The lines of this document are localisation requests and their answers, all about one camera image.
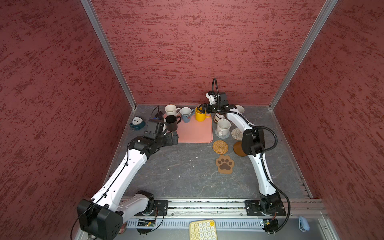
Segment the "yellow mug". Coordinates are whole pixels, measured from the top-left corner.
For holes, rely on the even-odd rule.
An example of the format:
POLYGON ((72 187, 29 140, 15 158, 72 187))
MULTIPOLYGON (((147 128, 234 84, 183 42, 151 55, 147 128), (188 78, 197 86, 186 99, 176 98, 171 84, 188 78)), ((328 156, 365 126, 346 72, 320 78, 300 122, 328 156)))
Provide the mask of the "yellow mug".
POLYGON ((211 114, 202 114, 200 113, 199 111, 197 111, 197 107, 195 108, 195 119, 198 121, 198 122, 203 122, 205 121, 207 118, 210 118, 211 117, 211 114))

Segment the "white mug red inside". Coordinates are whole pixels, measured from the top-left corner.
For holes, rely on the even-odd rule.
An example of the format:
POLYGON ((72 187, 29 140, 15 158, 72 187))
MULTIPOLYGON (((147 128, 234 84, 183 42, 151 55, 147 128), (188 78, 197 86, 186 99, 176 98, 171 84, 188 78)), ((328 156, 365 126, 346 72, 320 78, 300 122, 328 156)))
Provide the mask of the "white mug red inside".
POLYGON ((219 121, 219 120, 224 120, 224 119, 226 119, 226 116, 225 116, 225 115, 222 115, 222 114, 219 114, 219 113, 216 113, 216 114, 215 114, 215 119, 216 119, 217 121, 219 121))

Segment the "black mug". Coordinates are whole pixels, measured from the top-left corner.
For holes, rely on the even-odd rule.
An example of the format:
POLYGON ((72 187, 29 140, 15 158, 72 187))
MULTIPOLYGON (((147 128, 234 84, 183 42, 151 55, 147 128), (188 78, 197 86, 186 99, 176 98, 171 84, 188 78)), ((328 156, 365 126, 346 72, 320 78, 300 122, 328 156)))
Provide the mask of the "black mug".
POLYGON ((178 129, 178 124, 182 121, 181 116, 169 115, 165 118, 167 130, 169 132, 175 132, 178 129))

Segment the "lavender mug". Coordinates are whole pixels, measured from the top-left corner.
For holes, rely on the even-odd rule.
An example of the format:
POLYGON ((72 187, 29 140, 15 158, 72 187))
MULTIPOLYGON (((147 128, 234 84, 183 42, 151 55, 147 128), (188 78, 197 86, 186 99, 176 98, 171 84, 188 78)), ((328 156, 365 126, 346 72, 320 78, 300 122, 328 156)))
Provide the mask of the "lavender mug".
POLYGON ((236 109, 240 114, 243 114, 245 112, 245 109, 241 105, 236 105, 236 109))

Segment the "colourful zigzag woven coaster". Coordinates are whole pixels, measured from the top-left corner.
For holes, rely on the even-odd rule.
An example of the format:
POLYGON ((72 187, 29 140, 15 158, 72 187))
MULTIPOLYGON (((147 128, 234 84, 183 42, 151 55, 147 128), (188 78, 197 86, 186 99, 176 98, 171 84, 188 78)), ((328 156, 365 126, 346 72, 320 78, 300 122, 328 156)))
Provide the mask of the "colourful zigzag woven coaster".
POLYGON ((239 128, 233 129, 231 135, 237 141, 241 141, 243 139, 243 132, 239 128))

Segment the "woven rattan coaster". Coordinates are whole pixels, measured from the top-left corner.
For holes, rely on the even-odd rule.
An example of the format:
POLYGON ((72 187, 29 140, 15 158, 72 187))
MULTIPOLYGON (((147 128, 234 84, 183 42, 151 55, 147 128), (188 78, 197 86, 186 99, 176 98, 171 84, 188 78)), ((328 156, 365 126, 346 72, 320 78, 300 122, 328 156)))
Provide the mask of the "woven rattan coaster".
POLYGON ((213 143, 213 151, 218 155, 225 155, 229 150, 229 145, 222 140, 215 141, 213 143))

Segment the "large round wooden coaster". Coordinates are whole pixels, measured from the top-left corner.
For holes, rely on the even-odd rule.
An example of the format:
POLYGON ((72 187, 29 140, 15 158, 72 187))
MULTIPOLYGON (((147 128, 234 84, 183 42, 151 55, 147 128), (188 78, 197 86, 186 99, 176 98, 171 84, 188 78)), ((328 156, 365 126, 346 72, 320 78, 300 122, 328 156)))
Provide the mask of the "large round wooden coaster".
POLYGON ((233 146, 234 153, 240 157, 246 157, 247 154, 243 151, 242 141, 238 141, 233 146))

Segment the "brown paw print coaster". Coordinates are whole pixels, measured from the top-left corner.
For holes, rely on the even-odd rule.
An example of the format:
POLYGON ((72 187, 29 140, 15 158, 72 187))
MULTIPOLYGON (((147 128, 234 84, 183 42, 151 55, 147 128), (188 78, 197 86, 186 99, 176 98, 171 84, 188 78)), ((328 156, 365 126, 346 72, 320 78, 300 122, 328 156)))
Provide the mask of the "brown paw print coaster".
POLYGON ((216 166, 218 167, 218 172, 220 174, 230 175, 233 173, 235 162, 228 155, 220 155, 216 159, 216 166))

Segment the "grey blue woven coaster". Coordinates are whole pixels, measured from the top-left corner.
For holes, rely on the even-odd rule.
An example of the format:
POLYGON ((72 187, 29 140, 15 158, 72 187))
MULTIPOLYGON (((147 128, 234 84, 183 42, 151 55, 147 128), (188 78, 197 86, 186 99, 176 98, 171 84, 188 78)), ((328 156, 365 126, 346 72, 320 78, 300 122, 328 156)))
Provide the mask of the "grey blue woven coaster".
POLYGON ((216 129, 215 135, 220 139, 227 139, 230 136, 230 130, 216 129))

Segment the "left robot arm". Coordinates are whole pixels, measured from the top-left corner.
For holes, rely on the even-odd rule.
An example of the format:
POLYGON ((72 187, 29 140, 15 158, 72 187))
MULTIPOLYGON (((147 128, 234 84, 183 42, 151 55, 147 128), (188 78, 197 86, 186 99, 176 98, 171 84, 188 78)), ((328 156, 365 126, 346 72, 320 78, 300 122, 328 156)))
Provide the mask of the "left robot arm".
POLYGON ((100 240, 113 240, 123 224, 136 214, 157 214, 154 195, 139 191, 132 198, 122 201, 125 191, 139 169, 150 156, 162 147, 178 144, 178 135, 168 131, 164 121, 151 119, 142 137, 136 137, 127 146, 120 165, 90 199, 81 200, 75 221, 80 229, 100 240))

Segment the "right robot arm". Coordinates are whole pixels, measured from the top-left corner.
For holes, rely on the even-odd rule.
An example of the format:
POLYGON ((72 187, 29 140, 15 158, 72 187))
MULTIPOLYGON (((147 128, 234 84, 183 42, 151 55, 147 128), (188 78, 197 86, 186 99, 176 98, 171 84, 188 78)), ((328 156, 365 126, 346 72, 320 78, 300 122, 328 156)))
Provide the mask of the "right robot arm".
POLYGON ((208 104, 201 104, 198 110, 204 114, 218 113, 226 116, 227 120, 243 132, 242 150, 250 158, 257 175, 259 184, 260 211, 266 215, 274 215, 284 209, 281 195, 287 195, 276 187, 266 163, 265 153, 273 150, 278 144, 276 133, 268 127, 256 126, 244 117, 236 106, 229 104, 225 93, 214 91, 206 93, 208 104))

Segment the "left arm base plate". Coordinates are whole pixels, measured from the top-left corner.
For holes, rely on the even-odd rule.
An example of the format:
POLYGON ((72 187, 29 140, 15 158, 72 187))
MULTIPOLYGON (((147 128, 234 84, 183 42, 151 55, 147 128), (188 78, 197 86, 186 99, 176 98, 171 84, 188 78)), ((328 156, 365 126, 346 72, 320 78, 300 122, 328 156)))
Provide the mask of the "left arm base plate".
POLYGON ((151 216, 166 216, 168 212, 168 200, 154 200, 154 208, 151 216))

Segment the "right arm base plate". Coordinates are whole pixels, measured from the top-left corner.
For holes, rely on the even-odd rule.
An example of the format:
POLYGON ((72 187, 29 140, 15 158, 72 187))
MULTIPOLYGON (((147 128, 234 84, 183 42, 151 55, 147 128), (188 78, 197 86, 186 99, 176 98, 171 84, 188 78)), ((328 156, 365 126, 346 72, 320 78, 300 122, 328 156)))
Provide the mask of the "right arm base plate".
POLYGON ((262 212, 260 207, 260 200, 245 200, 244 204, 247 216, 272 218, 274 216, 285 217, 287 215, 286 209, 283 204, 278 204, 276 208, 269 209, 268 213, 262 212))

